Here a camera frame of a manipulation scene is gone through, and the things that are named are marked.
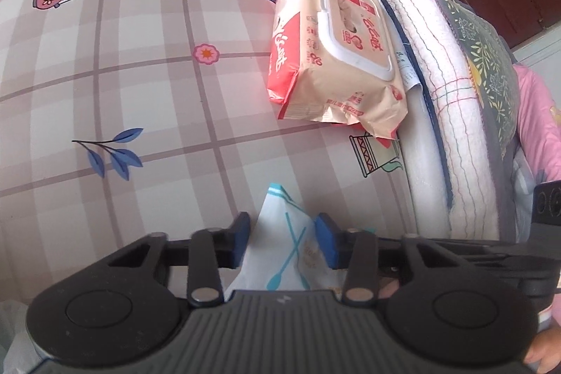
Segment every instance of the metal screw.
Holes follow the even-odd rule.
[[[353,289],[347,290],[345,296],[351,301],[370,301],[374,298],[374,292],[369,289],[364,289],[362,287],[355,287]]]
[[[216,289],[211,289],[210,287],[200,287],[193,290],[191,293],[191,298],[199,303],[208,303],[209,301],[214,301],[220,296],[220,292]]]

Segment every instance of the white wall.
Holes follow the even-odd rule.
[[[561,25],[552,27],[514,51],[516,59],[541,75],[561,107]]]

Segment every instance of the navy blue fabric trim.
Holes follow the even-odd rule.
[[[438,125],[437,113],[434,110],[433,100],[430,97],[430,92],[428,91],[428,87],[426,85],[425,77],[421,72],[421,68],[419,67],[419,63],[417,62],[417,57],[413,52],[413,48],[411,47],[411,43],[401,26],[401,23],[396,17],[396,13],[393,11],[392,7],[389,5],[387,0],[380,0],[383,4],[386,12],[392,19],[393,23],[396,25],[397,32],[399,33],[399,37],[403,42],[405,47],[405,51],[419,80],[421,81],[421,86],[423,87],[423,99],[425,100],[425,105],[428,109],[428,117],[430,117],[430,123],[433,126],[434,137],[437,139],[437,147],[438,153],[440,155],[440,162],[442,164],[442,173],[444,174],[444,184],[446,186],[446,203],[448,205],[448,209],[452,208],[452,200],[453,200],[453,193],[452,193],[452,182],[450,181],[450,170],[448,169],[448,162],[446,161],[446,151],[444,151],[444,142],[442,141],[442,134],[440,133],[440,126]]]

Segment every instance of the plaid tablecloth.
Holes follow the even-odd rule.
[[[0,0],[0,299],[152,231],[255,219],[271,182],[312,217],[416,231],[397,143],[277,120],[274,6]]]

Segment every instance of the ribbed black surface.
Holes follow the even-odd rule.
[[[99,373],[43,363],[37,374]],[[433,364],[398,345],[372,311],[338,303],[331,292],[237,292],[195,311],[165,348],[107,374],[425,374],[468,373]],[[521,363],[478,373],[528,374]]]

